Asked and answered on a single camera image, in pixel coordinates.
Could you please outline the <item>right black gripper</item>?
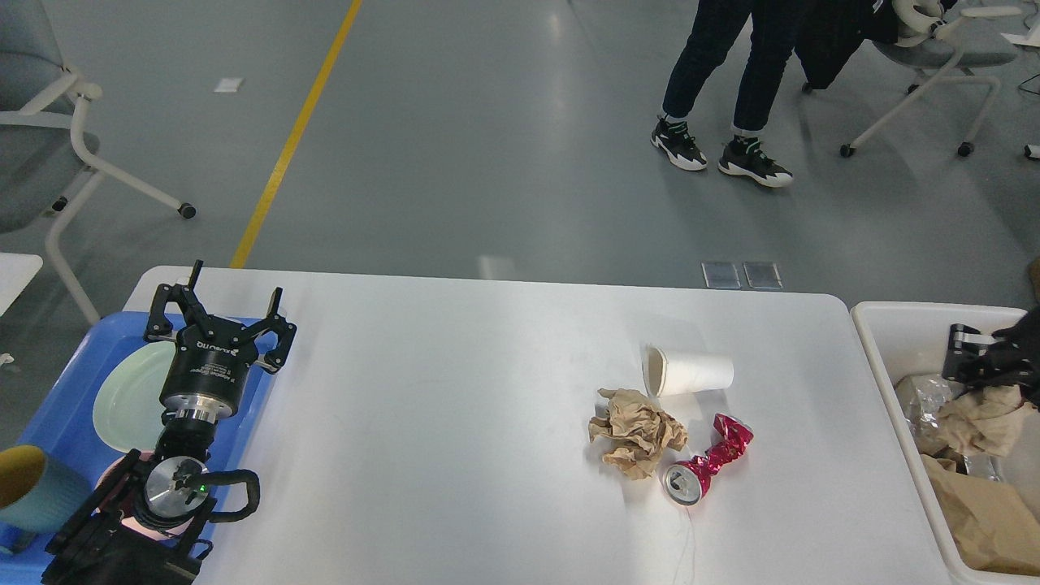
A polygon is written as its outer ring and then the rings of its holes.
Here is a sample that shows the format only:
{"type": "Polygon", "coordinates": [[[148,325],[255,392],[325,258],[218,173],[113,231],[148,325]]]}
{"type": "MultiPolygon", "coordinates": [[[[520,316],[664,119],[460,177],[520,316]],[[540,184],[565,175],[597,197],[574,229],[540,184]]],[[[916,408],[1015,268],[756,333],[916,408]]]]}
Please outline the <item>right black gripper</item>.
{"type": "Polygon", "coordinates": [[[1025,386],[1022,396],[1039,407],[1039,310],[1029,310],[1013,326],[981,333],[964,323],[948,328],[942,377],[962,385],[960,395],[985,388],[1025,386]],[[991,346],[991,362],[979,362],[991,346]]]}

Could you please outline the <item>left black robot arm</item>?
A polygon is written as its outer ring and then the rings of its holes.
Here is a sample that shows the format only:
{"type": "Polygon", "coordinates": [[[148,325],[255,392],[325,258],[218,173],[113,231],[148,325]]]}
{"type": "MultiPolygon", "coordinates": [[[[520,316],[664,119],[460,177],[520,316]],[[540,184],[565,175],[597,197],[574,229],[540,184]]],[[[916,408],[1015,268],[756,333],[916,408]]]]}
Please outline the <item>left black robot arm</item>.
{"type": "Polygon", "coordinates": [[[45,584],[192,584],[212,551],[211,523],[242,522],[259,507],[255,470],[213,470],[222,421],[244,400],[249,371],[281,370],[297,327],[279,312],[275,288],[255,323],[209,314],[197,299],[203,262],[185,284],[158,286],[144,340],[174,345],[158,396],[163,429],[152,455],[129,452],[105,474],[45,550],[45,584]]]}

